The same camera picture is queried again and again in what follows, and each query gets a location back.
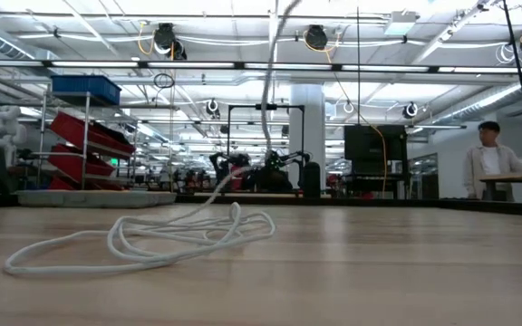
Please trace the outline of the person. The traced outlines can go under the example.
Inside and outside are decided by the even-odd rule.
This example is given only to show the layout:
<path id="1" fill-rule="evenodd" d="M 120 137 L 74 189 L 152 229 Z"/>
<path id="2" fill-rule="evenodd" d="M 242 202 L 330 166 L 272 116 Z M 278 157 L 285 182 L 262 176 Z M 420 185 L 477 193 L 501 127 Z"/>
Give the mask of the person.
<path id="1" fill-rule="evenodd" d="M 256 187 L 262 192 L 285 193 L 293 190 L 288 175 L 282 170 L 261 168 L 256 173 Z"/>
<path id="2" fill-rule="evenodd" d="M 463 186 L 467 196 L 483 200 L 487 185 L 483 177 L 522 172 L 522 162 L 509 147 L 498 144 L 500 126 L 495 121 L 478 125 L 480 144 L 470 148 L 463 163 Z"/>

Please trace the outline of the long ceiling light strip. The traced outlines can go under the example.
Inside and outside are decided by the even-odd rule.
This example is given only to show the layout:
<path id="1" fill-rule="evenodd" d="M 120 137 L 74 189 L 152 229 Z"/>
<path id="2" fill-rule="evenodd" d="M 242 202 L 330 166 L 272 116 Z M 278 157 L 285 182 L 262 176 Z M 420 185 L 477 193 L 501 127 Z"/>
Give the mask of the long ceiling light strip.
<path id="1" fill-rule="evenodd" d="M 263 71 L 266 62 L 153 62 L 153 61 L 51 61 L 0 60 L 0 67 L 15 68 L 90 68 L 90 69 L 172 69 L 172 70 L 251 70 Z M 286 63 L 276 62 L 275 71 L 299 72 L 371 72 L 371 73 L 428 73 L 428 74 L 517 74 L 513 67 L 480 66 L 412 66 L 341 63 Z"/>

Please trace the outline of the red slanted storage bin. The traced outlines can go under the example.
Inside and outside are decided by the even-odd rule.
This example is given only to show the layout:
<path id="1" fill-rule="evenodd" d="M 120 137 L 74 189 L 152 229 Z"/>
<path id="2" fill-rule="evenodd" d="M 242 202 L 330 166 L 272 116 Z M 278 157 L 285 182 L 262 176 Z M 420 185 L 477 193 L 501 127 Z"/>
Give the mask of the red slanted storage bin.
<path id="1" fill-rule="evenodd" d="M 71 115 L 59 112 L 50 125 L 51 131 L 83 149 L 84 132 L 87 130 L 87 151 L 113 158 L 128 159 L 135 151 L 124 135 L 109 129 L 97 121 L 85 123 Z"/>
<path id="2" fill-rule="evenodd" d="M 47 160 L 66 176 L 78 182 L 82 180 L 82 151 L 80 149 L 57 144 L 52 147 L 52 155 Z M 86 154 L 86 175 L 108 177 L 113 170 L 111 165 L 91 152 Z"/>
<path id="3" fill-rule="evenodd" d="M 73 181 L 68 177 L 53 176 L 49 185 L 50 190 L 110 190 L 122 191 L 123 187 L 117 184 L 112 184 L 104 181 L 87 181 L 84 186 Z"/>

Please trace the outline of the white ceiling box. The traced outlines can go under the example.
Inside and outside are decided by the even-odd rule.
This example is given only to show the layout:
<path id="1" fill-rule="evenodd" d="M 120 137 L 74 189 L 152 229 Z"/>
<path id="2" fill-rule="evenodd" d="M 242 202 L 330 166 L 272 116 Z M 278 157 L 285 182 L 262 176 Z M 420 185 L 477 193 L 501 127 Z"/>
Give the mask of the white ceiling box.
<path id="1" fill-rule="evenodd" d="M 405 35 L 417 23 L 420 16 L 415 12 L 391 12 L 384 26 L 385 35 Z"/>

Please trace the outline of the black background station frame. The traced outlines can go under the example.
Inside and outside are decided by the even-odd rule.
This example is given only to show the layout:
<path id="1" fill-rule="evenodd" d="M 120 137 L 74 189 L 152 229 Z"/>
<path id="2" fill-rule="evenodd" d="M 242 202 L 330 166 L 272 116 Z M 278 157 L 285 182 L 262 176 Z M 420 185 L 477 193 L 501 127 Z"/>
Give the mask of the black background station frame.
<path id="1" fill-rule="evenodd" d="M 264 133 L 266 134 L 266 152 L 265 152 L 265 158 L 264 158 L 264 166 L 261 167 L 261 168 L 266 168 L 265 167 L 265 160 L 266 158 L 269 156 L 269 154 L 271 153 L 272 151 L 272 143 L 273 143 L 273 140 L 271 139 L 271 137 L 268 135 L 268 123 L 266 122 L 266 111 L 267 110 L 279 110 L 279 109 L 285 109 L 285 110 L 289 110 L 289 109 L 298 109 L 301 111 L 302 113 L 302 123 L 305 123 L 305 106 L 304 105 L 297 105 L 297 106 L 290 106 L 290 105 L 280 105 L 280 104 L 256 104 L 256 105 L 229 105 L 228 106 L 228 116 L 227 116 L 227 128 L 228 128 L 228 131 L 227 131 L 227 148 L 229 149 L 230 148 L 230 140 L 231 140 L 231 131 L 229 130 L 231 128 L 231 119 L 232 119 L 232 116 L 231 116 L 231 113 L 232 113 L 232 110 L 235 110 L 235 109 L 253 109 L 255 108 L 256 110 L 260 110 L 261 111 L 261 114 L 262 114 L 262 121 L 260 122 L 260 125 L 264 131 Z M 228 176 L 229 176 L 229 179 L 231 179 L 234 175 L 240 175 L 244 172 L 248 172 L 249 173 L 249 182 L 250 182 L 250 185 L 251 185 L 251 188 L 249 190 L 253 190 L 254 192 L 262 192 L 262 191 L 259 191 L 256 187 L 256 173 L 261 169 L 261 168 L 255 168 L 255 167 L 243 167 L 243 168 L 240 168 L 238 170 L 235 170 L 234 172 L 230 173 Z M 299 189 L 298 188 L 293 188 L 292 191 L 290 192 L 286 192 L 286 193 L 295 193 L 296 195 L 299 194 Z"/>

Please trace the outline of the black cylindrical bin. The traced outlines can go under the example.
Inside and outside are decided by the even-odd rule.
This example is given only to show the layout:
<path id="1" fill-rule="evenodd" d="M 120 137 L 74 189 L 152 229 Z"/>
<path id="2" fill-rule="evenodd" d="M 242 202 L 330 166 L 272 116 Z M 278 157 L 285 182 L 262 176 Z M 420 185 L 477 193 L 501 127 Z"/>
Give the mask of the black cylindrical bin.
<path id="1" fill-rule="evenodd" d="M 308 162 L 303 169 L 303 195 L 307 198 L 321 196 L 321 168 L 316 162 Z"/>

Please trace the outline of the black monitor on stand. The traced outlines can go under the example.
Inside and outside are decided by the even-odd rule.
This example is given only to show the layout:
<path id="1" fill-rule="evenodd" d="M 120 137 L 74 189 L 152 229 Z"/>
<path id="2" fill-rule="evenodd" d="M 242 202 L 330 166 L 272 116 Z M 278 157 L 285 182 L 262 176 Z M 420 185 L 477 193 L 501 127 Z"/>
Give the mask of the black monitor on stand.
<path id="1" fill-rule="evenodd" d="M 345 126 L 343 140 L 344 158 L 350 162 L 349 172 L 343 174 L 348 195 L 399 199 L 399 186 L 406 187 L 410 179 L 405 127 Z"/>

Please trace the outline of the wooden background table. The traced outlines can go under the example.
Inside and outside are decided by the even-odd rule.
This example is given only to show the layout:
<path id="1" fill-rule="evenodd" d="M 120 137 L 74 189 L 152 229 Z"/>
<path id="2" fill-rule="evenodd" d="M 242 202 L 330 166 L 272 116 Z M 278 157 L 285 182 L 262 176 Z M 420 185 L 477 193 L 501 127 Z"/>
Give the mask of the wooden background table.
<path id="1" fill-rule="evenodd" d="M 480 181 L 486 186 L 484 199 L 492 201 L 497 183 L 522 183 L 522 172 L 485 176 Z"/>

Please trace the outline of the metal bin rack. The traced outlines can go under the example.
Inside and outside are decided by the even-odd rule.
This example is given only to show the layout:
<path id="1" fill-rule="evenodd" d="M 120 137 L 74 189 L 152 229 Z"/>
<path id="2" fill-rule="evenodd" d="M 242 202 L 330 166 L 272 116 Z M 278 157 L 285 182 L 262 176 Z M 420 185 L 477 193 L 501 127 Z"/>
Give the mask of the metal bin rack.
<path id="1" fill-rule="evenodd" d="M 66 113 L 66 114 L 71 115 L 80 120 L 84 120 L 85 123 L 88 123 L 90 121 L 97 121 L 98 123 L 101 123 L 103 126 L 109 128 L 107 126 L 108 121 L 106 119 L 95 119 L 92 116 L 92 110 L 94 110 L 94 109 L 112 109 L 114 106 L 106 106 L 106 107 L 91 106 L 90 105 L 90 94 L 87 94 L 87 101 L 84 106 L 72 105 L 70 103 L 63 101 L 73 107 L 82 109 L 83 116 L 81 118 L 77 117 L 73 113 L 64 112 L 62 110 L 58 110 L 53 117 L 48 118 L 47 109 L 51 106 L 51 100 L 60 100 L 60 99 L 55 98 L 52 94 L 45 96 L 45 98 L 43 99 L 43 103 L 42 103 L 42 107 L 41 107 L 40 127 L 39 127 L 39 133 L 40 133 L 39 149 L 34 154 L 39 159 L 39 161 L 38 161 L 39 166 L 41 166 L 44 162 L 46 162 L 46 163 L 50 164 L 52 166 L 52 168 L 54 168 L 53 175 L 51 177 L 51 181 L 52 181 L 53 176 L 68 177 L 62 171 L 60 171 L 57 167 L 55 167 L 54 165 L 52 165 L 51 163 L 48 162 L 48 160 L 47 160 L 48 157 L 52 155 L 52 147 L 57 144 L 63 144 L 68 147 L 74 147 L 74 145 L 72 143 L 61 138 L 60 136 L 55 134 L 50 129 L 50 125 L 52 124 L 54 118 L 58 115 L 58 113 L 59 112 Z M 98 158 L 100 158 L 101 160 L 103 160 L 104 162 L 106 162 L 107 164 L 111 165 L 114 168 L 114 170 L 111 172 L 111 174 L 108 177 L 85 174 L 86 154 L 88 153 L 88 151 L 87 151 L 87 130 L 84 132 L 83 149 L 81 149 L 81 151 L 82 151 L 82 180 L 80 182 L 78 182 L 78 181 L 73 180 L 71 177 L 68 177 L 68 178 L 72 179 L 73 181 L 75 181 L 77 183 L 80 183 L 82 186 L 84 186 L 87 181 L 100 181 L 100 180 L 104 181 L 104 182 L 120 185 L 123 187 L 123 189 L 130 186 L 131 181 L 134 179 L 134 168 L 131 165 L 136 162 L 136 148 L 130 158 L 128 158 L 128 159 L 117 158 L 119 160 L 117 165 L 111 164 L 111 159 L 113 158 L 111 156 L 105 156 L 105 155 L 98 154 L 98 153 L 92 153 L 93 155 L 97 156 Z"/>

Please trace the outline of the blue bin on rack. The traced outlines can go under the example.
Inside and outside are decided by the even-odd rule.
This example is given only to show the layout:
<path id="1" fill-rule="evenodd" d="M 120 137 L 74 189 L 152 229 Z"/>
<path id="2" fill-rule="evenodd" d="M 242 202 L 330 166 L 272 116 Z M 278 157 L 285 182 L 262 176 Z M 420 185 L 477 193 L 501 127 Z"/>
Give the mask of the blue bin on rack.
<path id="1" fill-rule="evenodd" d="M 90 94 L 91 106 L 120 104 L 121 88 L 101 75 L 54 75 L 51 77 L 52 95 L 72 105 L 84 106 Z"/>

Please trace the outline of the white robot figure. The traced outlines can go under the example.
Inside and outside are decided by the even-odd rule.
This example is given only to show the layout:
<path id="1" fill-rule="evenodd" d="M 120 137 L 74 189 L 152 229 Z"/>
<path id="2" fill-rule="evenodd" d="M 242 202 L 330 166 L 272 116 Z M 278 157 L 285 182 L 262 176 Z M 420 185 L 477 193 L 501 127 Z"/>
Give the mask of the white robot figure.
<path id="1" fill-rule="evenodd" d="M 0 110 L 0 148 L 4 150 L 5 165 L 10 168 L 15 163 L 18 145 L 27 140 L 26 127 L 19 123 L 21 109 L 18 106 L 4 106 Z"/>

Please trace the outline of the grey plastic tool case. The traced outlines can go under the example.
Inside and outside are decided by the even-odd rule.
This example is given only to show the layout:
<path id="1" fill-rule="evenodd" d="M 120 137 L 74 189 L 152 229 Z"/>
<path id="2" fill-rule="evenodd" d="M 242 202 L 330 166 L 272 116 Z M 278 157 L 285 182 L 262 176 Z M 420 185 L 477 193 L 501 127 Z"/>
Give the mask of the grey plastic tool case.
<path id="1" fill-rule="evenodd" d="M 17 193 L 21 206 L 70 208 L 147 208 L 174 204 L 170 192 L 139 190 L 24 190 Z"/>

